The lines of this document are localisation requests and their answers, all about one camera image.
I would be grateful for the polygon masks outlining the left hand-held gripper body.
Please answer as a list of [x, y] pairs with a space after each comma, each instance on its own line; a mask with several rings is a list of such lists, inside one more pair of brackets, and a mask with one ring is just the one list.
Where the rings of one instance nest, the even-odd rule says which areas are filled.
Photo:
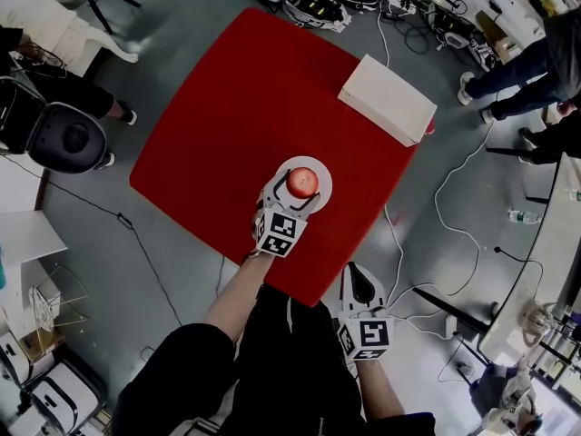
[[252, 237], [255, 252], [267, 253], [277, 257], [287, 257], [302, 236], [308, 216], [291, 209], [307, 203], [308, 199], [284, 198], [272, 204], [260, 195], [257, 209], [252, 220]]

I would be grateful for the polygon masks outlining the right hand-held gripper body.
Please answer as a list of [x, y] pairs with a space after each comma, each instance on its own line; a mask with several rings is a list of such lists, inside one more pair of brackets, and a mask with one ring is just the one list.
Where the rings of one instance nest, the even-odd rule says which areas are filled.
[[338, 320], [337, 336], [348, 362], [377, 360], [393, 344], [393, 319], [383, 304], [343, 304]]

